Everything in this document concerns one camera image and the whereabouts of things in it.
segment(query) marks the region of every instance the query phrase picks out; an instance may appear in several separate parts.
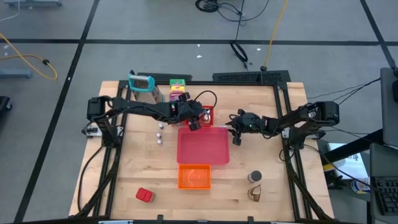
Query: black tape line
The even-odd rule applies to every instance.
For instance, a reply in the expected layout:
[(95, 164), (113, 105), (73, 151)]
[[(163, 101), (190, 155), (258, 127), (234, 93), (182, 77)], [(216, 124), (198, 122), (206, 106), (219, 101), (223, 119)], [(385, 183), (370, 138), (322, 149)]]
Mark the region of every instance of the black tape line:
[(370, 10), (368, 4), (366, 3), (365, 0), (361, 0), (361, 4), (362, 4), (362, 7), (363, 7), (363, 9), (365, 11), (366, 16), (368, 17), (368, 20), (369, 20), (370, 24), (372, 26), (374, 35), (376, 35), (376, 38), (377, 38), (377, 40), (380, 43), (381, 49), (383, 51), (384, 56), (387, 59), (387, 62), (389, 64), (389, 66), (391, 68), (395, 67), (396, 63), (395, 63), (394, 59), (392, 58), (390, 51), (388, 50), (388, 47), (387, 47), (387, 45), (386, 45), (386, 43), (385, 43), (385, 41), (383, 39), (383, 36), (381, 35), (381, 32), (380, 32), (380, 30), (379, 30), (379, 28), (378, 28), (378, 26), (376, 24), (376, 21), (373, 18), (373, 15), (371, 13), (371, 10)]
[[(79, 39), (9, 39), (15, 44), (79, 44)], [(85, 44), (230, 44), (234, 40), (123, 40), (123, 39), (86, 39)], [(237, 40), (241, 45), (268, 45), (269, 40)], [(273, 45), (302, 46), (377, 46), (378, 41), (342, 41), (342, 40), (274, 40)], [(397, 46), (397, 41), (385, 42)]]
[(25, 217), (27, 207), (29, 205), (30, 199), (32, 198), (32, 194), (35, 189), (37, 179), (39, 178), (40, 171), (42, 170), (42, 166), (43, 166), (45, 157), (47, 155), (47, 151), (49, 150), (52, 136), (54, 134), (55, 128), (57, 127), (58, 119), (61, 115), (61, 110), (62, 110), (63, 104), (65, 102), (65, 98), (67, 97), (69, 86), (72, 82), (73, 74), (75, 73), (76, 66), (79, 62), (81, 51), (85, 44), (85, 40), (87, 38), (88, 31), (90, 30), (91, 23), (93, 22), (94, 15), (95, 15), (95, 12), (96, 12), (99, 2), (100, 2), (100, 0), (94, 0), (94, 3), (91, 7), (90, 14), (87, 18), (85, 28), (83, 29), (83, 33), (80, 37), (80, 41), (79, 41), (78, 47), (75, 52), (75, 56), (73, 57), (72, 63), (70, 65), (70, 68), (68, 71), (68, 75), (66, 77), (65, 83), (63, 84), (60, 97), (59, 97), (57, 105), (55, 107), (54, 114), (51, 118), (49, 128), (45, 134), (45, 137), (43, 140), (43, 145), (40, 148), (40, 152), (39, 152), (39, 155), (37, 156), (37, 160), (36, 160), (35, 166), (33, 168), (32, 174), (30, 175), (30, 179), (29, 179), (27, 187), (25, 189), (24, 196), (22, 197), (21, 203), (19, 204), (19, 208), (16, 213), (14, 223), (22, 222)]

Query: green box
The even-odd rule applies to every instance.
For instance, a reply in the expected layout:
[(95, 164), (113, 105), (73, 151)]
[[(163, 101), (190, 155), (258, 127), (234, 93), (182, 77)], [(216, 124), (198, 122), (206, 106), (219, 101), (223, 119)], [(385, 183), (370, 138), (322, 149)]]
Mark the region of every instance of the green box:
[(185, 80), (184, 79), (170, 79), (170, 86), (172, 86), (172, 85), (185, 86)]

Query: black cable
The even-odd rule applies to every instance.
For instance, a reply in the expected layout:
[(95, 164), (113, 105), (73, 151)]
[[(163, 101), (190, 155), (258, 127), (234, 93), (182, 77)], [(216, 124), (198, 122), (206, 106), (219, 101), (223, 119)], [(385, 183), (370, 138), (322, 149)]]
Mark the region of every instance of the black cable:
[[(118, 134), (118, 137), (120, 137), (120, 135), (121, 135), (123, 132), (124, 132), (124, 130), (120, 131), (119, 134)], [(86, 162), (85, 166), (83, 167), (83, 170), (81, 171), (80, 180), (79, 180), (79, 186), (78, 186), (78, 194), (77, 194), (77, 207), (78, 207), (78, 210), (79, 210), (79, 213), (78, 213), (79, 215), (81, 215), (82, 213), (84, 213), (84, 212), (82, 212), (82, 209), (81, 209), (81, 207), (80, 207), (81, 186), (83, 185), (83, 176), (84, 176), (84, 173), (85, 173), (85, 171), (86, 171), (86, 169), (87, 169), (87, 167), (88, 167), (88, 164), (91, 162), (91, 160), (94, 159), (94, 157), (95, 157), (96, 155), (98, 155), (98, 153), (101, 151), (102, 148), (103, 148), (103, 146), (101, 146), (96, 152), (94, 152), (94, 154), (88, 159), (88, 161)], [(115, 155), (115, 158), (114, 158), (112, 167), (111, 167), (110, 170), (108, 171), (108, 174), (107, 174), (106, 178), (109, 178), (108, 176), (110, 176), (110, 175), (113, 176), (113, 174), (114, 174), (114, 169), (116, 168), (116, 166), (114, 166), (114, 165), (115, 165), (115, 160), (116, 160), (116, 155)], [(96, 203), (96, 200), (93, 200), (93, 201), (91, 201), (91, 202), (86, 203), (85, 206), (88, 206), (89, 203), (90, 203), (90, 207), (92, 207), (91, 204), (92, 204), (92, 203)]]
[(297, 149), (294, 149), (292, 155), (291, 155), (289, 158), (287, 158), (287, 159), (282, 159), (281, 154), (282, 154), (282, 152), (283, 152), (283, 149), (280, 150), (280, 151), (279, 151), (279, 159), (282, 160), (282, 161), (284, 161), (284, 162), (291, 160), (291, 159), (294, 157), (294, 155), (296, 154), (296, 150), (297, 150)]
[[(321, 131), (340, 131), (340, 130), (321, 130)], [(370, 133), (357, 133), (357, 132), (352, 132), (352, 131), (345, 131), (346, 133), (351, 133), (351, 134), (370, 134)]]
[(371, 142), (371, 143), (374, 143), (374, 144), (379, 144), (379, 143), (377, 143), (377, 142), (370, 141), (370, 140), (368, 140), (368, 139), (366, 139), (366, 138), (362, 138), (361, 136), (357, 136), (356, 134), (353, 134), (353, 133), (351, 133), (351, 132), (349, 132), (349, 131), (345, 131), (345, 130), (342, 130), (342, 129), (340, 129), (340, 128), (336, 128), (336, 127), (333, 127), (333, 126), (332, 126), (331, 128), (334, 128), (334, 129), (336, 129), (336, 130), (338, 130), (338, 131), (341, 131), (341, 132), (350, 134), (350, 135), (352, 135), (352, 136), (355, 136), (355, 137), (357, 137), (357, 138), (363, 139), (363, 140), (365, 140), (365, 141), (368, 141), (368, 142)]
[(230, 114), (230, 115), (229, 115), (229, 118), (230, 118), (230, 120), (232, 120), (232, 119), (233, 119), (233, 118), (231, 118), (231, 116), (237, 117), (237, 116), (239, 116), (239, 115), (236, 115), (236, 114)]
[(81, 186), (82, 186), (82, 184), (83, 184), (83, 176), (84, 176), (85, 171), (86, 171), (86, 169), (87, 169), (87, 167), (88, 167), (88, 164), (91, 162), (91, 160), (94, 159), (94, 157), (95, 157), (98, 153), (100, 153), (100, 151), (101, 151), (102, 148), (103, 148), (103, 147), (101, 146), (101, 147), (99, 147), (99, 149), (98, 149), (96, 152), (94, 152), (94, 154), (93, 154), (93, 155), (88, 159), (88, 161), (86, 162), (85, 166), (83, 167), (83, 170), (81, 170), (80, 180), (79, 180), (79, 187), (78, 187), (78, 190), (77, 190), (77, 209), (79, 210), (79, 212), (81, 212), (81, 207), (80, 207), (80, 195), (81, 195)]
[(214, 93), (211, 90), (205, 90), (205, 91), (199, 93), (199, 95), (197, 95), (197, 97), (195, 97), (195, 99), (193, 99), (193, 100), (196, 101), (199, 98), (199, 96), (204, 94), (204, 93), (211, 93), (211, 94), (214, 95), (214, 97), (215, 97), (215, 102), (214, 102), (214, 105), (213, 105), (213, 109), (214, 109), (216, 107), (216, 105), (217, 105), (217, 95), (216, 95), (216, 93)]
[(365, 84), (356, 85), (356, 86), (352, 86), (352, 87), (348, 87), (348, 88), (345, 88), (344, 90), (338, 90), (338, 91), (333, 91), (331, 93), (321, 94), (321, 95), (318, 95), (318, 96), (307, 97), (307, 99), (315, 99), (315, 98), (318, 98), (318, 97), (321, 97), (321, 96), (328, 96), (328, 95), (332, 95), (334, 93), (340, 93), (342, 91), (350, 90), (352, 88), (357, 88), (357, 87), (360, 87), (360, 86), (363, 86), (363, 85), (366, 85), (366, 83)]
[[(246, 21), (250, 21), (250, 20), (253, 20), (253, 19), (259, 17), (259, 16), (266, 10), (266, 8), (267, 8), (267, 6), (268, 6), (268, 3), (269, 3), (269, 0), (267, 0), (266, 5), (264, 6), (264, 8), (262, 8), (262, 11), (261, 11), (258, 15), (254, 16), (254, 17), (252, 17), (252, 18), (250, 18), (250, 19), (243, 19), (243, 20), (240, 20), (240, 21), (239, 21), (239, 20), (228, 19), (227, 17), (225, 17), (224, 15), (222, 15), (222, 13), (220, 12), (220, 9), (218, 9), (217, 12), (218, 12), (224, 19), (226, 19), (226, 20), (228, 20), (228, 21), (230, 21), (230, 22), (239, 22), (239, 23), (240, 23), (240, 22), (246, 22)], [(222, 5), (224, 5), (224, 4), (233, 6), (233, 5), (229, 4), (229, 3), (221, 3), (220, 5), (222, 6)], [(235, 6), (233, 6), (233, 7), (234, 7), (235, 10), (236, 10), (236, 13), (235, 13), (235, 14), (241, 16), (242, 11), (237, 10)]]
[(239, 12), (239, 25), (238, 25), (238, 29), (236, 31), (236, 37), (235, 37), (235, 41), (238, 39), (238, 34), (239, 34), (239, 28), (241, 27), (241, 21), (242, 21), (242, 12), (243, 12), (243, 6), (244, 6), (244, 0), (242, 0), (242, 6), (241, 6), (241, 11)]
[(330, 162), (330, 160), (324, 155), (324, 153), (321, 152), (321, 150), (319, 150), (319, 149), (317, 149), (317, 148), (315, 148), (315, 147), (313, 147), (313, 146), (309, 146), (309, 145), (307, 145), (307, 144), (304, 144), (304, 146), (307, 146), (307, 147), (309, 147), (309, 148), (311, 148), (311, 149), (316, 150), (316, 151), (324, 158), (324, 160), (327, 161), (327, 163), (329, 163), (330, 165), (332, 165), (336, 170), (340, 171), (342, 174), (344, 174), (344, 175), (350, 177), (350, 178), (353, 179), (353, 180), (358, 181), (359, 183), (361, 183), (361, 184), (363, 184), (363, 185), (369, 187), (370, 189), (372, 189), (372, 190), (374, 190), (374, 191), (377, 191), (379, 194), (383, 194), (383, 195), (385, 195), (385, 196), (387, 196), (387, 197), (389, 197), (389, 198), (392, 198), (392, 199), (394, 199), (394, 200), (396, 200), (396, 201), (398, 202), (398, 198), (397, 198), (397, 197), (390, 196), (390, 195), (388, 195), (388, 193), (381, 192), (379, 189), (373, 187), (372, 185), (367, 184), (367, 183), (363, 182), (362, 180), (358, 180), (357, 178), (355, 178), (355, 177), (353, 177), (353, 176), (347, 174), (346, 172), (342, 171), (341, 169), (337, 168), (332, 162)]
[(342, 98), (342, 97), (344, 97), (344, 96), (350, 94), (350, 95), (347, 96), (342, 102), (339, 103), (339, 105), (340, 105), (340, 104), (342, 104), (344, 101), (346, 101), (348, 98), (350, 98), (352, 95), (354, 95), (355, 93), (357, 93), (359, 90), (362, 90), (364, 87), (366, 87), (366, 86), (368, 86), (368, 85), (370, 85), (370, 84), (372, 84), (372, 83), (374, 83), (374, 82), (377, 82), (377, 81), (379, 81), (379, 80), (380, 80), (380, 78), (375, 79), (375, 80), (373, 80), (373, 81), (370, 81), (369, 83), (367, 83), (367, 84), (365, 84), (365, 85), (363, 85), (363, 86), (361, 86), (361, 87), (359, 87), (359, 88), (357, 88), (357, 89), (354, 89), (354, 90), (352, 90), (352, 91), (349, 92), (349, 93), (346, 93), (346, 94), (344, 94), (344, 95), (342, 95), (342, 96), (339, 96), (339, 97), (335, 98), (333, 101), (339, 100), (340, 98)]
[(262, 132), (262, 119), (260, 119), (260, 132), (261, 132), (262, 137), (265, 138), (265, 139), (270, 139), (270, 138), (272, 138), (272, 137), (274, 136), (275, 132), (276, 132), (276, 129), (277, 129), (278, 126), (279, 126), (279, 123), (280, 123), (280, 120), (279, 120), (278, 123), (275, 125), (275, 128), (274, 128), (274, 130), (272, 131), (272, 134), (271, 134), (270, 136), (266, 136), (266, 135)]
[[(205, 3), (203, 7), (200, 6), (200, 3), (202, 1)], [(197, 9), (201, 10), (202, 12), (216, 12), (219, 8), (217, 0), (197, 0), (195, 2), (195, 6), (197, 7)]]

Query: white paper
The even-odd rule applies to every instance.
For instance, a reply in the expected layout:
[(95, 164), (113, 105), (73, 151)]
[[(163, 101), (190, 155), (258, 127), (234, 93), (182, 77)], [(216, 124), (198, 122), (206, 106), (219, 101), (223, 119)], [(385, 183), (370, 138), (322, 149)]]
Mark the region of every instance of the white paper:
[[(340, 143), (328, 143), (329, 151), (332, 151), (340, 146), (344, 146), (345, 144)], [(367, 178), (368, 173), (366, 172), (365, 165), (363, 164), (362, 157), (360, 153), (354, 154), (344, 159), (345, 164), (341, 167), (338, 167), (343, 172), (355, 177), (355, 178)], [(341, 173), (340, 171), (335, 169), (337, 175), (342, 175), (343, 180), (351, 180), (351, 177)]]

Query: yellow cable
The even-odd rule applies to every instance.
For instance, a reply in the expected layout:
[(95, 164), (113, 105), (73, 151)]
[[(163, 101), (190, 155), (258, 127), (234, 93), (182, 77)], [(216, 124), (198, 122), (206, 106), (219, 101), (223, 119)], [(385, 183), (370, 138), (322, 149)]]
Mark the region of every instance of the yellow cable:
[(35, 57), (40, 59), (41, 61), (43, 61), (44, 59), (42, 59), (41, 57), (37, 56), (37, 55), (33, 55), (33, 54), (21, 54), (19, 53), (19, 51), (13, 46), (12, 43), (10, 43), (10, 41), (2, 34), (0, 33), (0, 37), (2, 37), (14, 50), (15, 52), (17, 52), (18, 55), (12, 55), (12, 56), (8, 56), (8, 57), (2, 57), (0, 58), (0, 60), (5, 60), (5, 59), (9, 59), (9, 58), (16, 58), (16, 57), (20, 57), (26, 64), (28, 64), (31, 68), (33, 68), (33, 70), (35, 70), (37, 73), (39, 73), (40, 75), (42, 75), (44, 78), (49, 79), (49, 80), (56, 80), (58, 78), (58, 73), (57, 71), (54, 69), (54, 67), (50, 64), (47, 63), (47, 65), (52, 69), (52, 71), (54, 72), (55, 76), (54, 77), (48, 77), (46, 75), (44, 75), (41, 71), (39, 71), (37, 68), (35, 68), (32, 64), (30, 64), (25, 58), (25, 57)]
[(282, 10), (281, 10), (281, 12), (280, 12), (280, 14), (279, 14), (278, 21), (277, 21), (276, 24), (275, 24), (274, 31), (272, 31), (271, 40), (269, 41), (269, 45), (268, 45), (268, 53), (267, 53), (266, 62), (264, 62), (264, 67), (267, 66), (269, 54), (271, 53), (272, 41), (274, 40), (274, 37), (275, 37), (275, 34), (276, 34), (276, 30), (278, 29), (278, 26), (279, 26), (279, 22), (280, 22), (280, 20), (282, 19), (282, 16), (283, 16), (283, 14), (284, 14), (284, 12), (285, 12), (285, 8), (286, 8), (286, 5), (287, 5), (287, 1), (288, 1), (288, 0), (285, 0), (284, 6), (283, 6), (283, 8), (282, 8)]

